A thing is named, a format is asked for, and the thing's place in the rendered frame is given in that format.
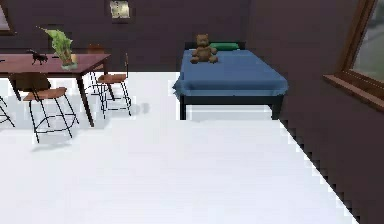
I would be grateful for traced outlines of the brown framed window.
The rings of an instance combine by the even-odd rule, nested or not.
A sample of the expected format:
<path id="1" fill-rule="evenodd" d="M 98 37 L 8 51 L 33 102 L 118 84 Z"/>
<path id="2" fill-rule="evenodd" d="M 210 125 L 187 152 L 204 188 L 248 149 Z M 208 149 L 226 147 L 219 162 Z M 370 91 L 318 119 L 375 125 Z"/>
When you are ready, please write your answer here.
<path id="1" fill-rule="evenodd" d="M 323 79 L 384 113 L 384 0 L 358 0 L 337 70 Z"/>

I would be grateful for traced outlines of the dark framed wall picture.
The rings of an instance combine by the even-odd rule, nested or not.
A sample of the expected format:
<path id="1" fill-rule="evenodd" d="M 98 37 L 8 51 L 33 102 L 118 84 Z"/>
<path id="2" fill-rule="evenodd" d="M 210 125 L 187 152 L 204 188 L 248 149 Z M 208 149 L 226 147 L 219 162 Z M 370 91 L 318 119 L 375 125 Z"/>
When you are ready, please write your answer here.
<path id="1" fill-rule="evenodd" d="M 3 6 L 0 0 L 0 36 L 13 36 L 15 31 L 8 16 L 7 8 Z"/>

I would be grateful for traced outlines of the small framed wall picture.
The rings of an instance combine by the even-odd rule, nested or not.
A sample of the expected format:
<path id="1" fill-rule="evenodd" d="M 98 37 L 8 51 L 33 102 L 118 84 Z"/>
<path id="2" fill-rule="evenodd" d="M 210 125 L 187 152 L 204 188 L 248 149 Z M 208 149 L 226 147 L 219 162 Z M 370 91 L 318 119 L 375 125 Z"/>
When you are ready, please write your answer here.
<path id="1" fill-rule="evenodd" d="M 130 17 L 130 7 L 127 0 L 111 0 L 109 6 L 113 19 L 128 19 Z"/>

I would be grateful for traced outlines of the dark red wooden table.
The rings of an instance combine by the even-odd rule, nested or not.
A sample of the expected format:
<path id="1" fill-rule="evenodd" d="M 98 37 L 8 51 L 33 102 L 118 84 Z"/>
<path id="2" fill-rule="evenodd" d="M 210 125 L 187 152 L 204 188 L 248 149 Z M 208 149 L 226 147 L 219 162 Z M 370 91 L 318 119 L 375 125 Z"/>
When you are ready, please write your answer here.
<path id="1" fill-rule="evenodd" d="M 31 54 L 0 54 L 0 78 L 9 78 L 11 73 L 45 73 L 48 78 L 75 78 L 78 90 L 83 102 L 83 106 L 91 127 L 94 126 L 94 119 L 91 114 L 88 99 L 85 93 L 83 76 L 102 65 L 104 73 L 108 73 L 107 59 L 109 54 L 77 54 L 77 67 L 75 69 L 64 70 L 59 58 L 54 58 L 53 54 L 48 54 L 46 63 L 32 64 Z"/>

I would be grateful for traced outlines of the green potted house plant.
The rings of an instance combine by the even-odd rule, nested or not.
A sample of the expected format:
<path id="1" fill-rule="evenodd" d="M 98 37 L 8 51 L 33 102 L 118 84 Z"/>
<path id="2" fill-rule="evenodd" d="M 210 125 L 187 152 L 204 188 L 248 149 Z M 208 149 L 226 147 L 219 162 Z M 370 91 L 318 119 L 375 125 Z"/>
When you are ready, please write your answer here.
<path id="1" fill-rule="evenodd" d="M 55 55 L 62 61 L 61 67 L 64 70 L 73 70 L 77 68 L 77 63 L 72 60 L 71 44 L 72 39 L 59 29 L 41 28 L 51 39 L 51 46 Z"/>

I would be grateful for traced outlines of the small black animal figurine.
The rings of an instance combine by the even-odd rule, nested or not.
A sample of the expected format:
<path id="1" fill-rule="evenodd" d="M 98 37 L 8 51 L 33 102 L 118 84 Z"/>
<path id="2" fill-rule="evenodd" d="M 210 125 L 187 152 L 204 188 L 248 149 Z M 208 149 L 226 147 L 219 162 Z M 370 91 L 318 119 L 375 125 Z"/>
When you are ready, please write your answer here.
<path id="1" fill-rule="evenodd" d="M 33 58 L 32 64 L 35 64 L 36 61 L 38 61 L 40 64 L 48 61 L 48 57 L 46 55 L 39 54 L 32 49 L 27 50 L 27 53 L 32 55 L 32 58 Z"/>

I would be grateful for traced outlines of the blue bed with black frame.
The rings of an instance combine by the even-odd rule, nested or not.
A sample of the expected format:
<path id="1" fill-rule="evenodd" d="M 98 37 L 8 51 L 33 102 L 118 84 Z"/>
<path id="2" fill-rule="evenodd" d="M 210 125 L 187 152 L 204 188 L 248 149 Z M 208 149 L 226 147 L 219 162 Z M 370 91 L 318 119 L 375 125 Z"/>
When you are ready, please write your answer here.
<path id="1" fill-rule="evenodd" d="M 268 105 L 271 119 L 278 120 L 287 80 L 271 66 L 245 49 L 244 42 L 233 51 L 219 51 L 218 62 L 190 62 L 193 42 L 186 42 L 180 76 L 173 85 L 180 104 L 180 119 L 187 105 Z"/>

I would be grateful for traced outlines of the brown teddy bear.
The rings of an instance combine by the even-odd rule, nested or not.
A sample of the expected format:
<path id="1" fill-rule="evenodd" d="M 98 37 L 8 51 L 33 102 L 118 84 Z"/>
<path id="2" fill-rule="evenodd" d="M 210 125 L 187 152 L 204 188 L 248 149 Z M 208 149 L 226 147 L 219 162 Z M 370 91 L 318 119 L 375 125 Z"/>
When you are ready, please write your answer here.
<path id="1" fill-rule="evenodd" d="M 196 36 L 196 44 L 197 48 L 192 52 L 190 59 L 192 64 L 199 62 L 218 62 L 218 57 L 216 56 L 217 49 L 210 46 L 208 34 L 198 34 Z"/>

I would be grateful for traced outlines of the green pillow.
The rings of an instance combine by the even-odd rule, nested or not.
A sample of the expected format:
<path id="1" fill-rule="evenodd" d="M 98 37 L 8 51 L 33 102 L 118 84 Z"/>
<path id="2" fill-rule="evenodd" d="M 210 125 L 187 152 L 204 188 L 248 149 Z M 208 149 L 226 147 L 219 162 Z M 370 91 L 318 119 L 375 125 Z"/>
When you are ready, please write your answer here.
<path id="1" fill-rule="evenodd" d="M 215 42 L 210 44 L 211 48 L 215 48 L 217 51 L 234 51 L 239 50 L 239 44 L 236 42 Z"/>

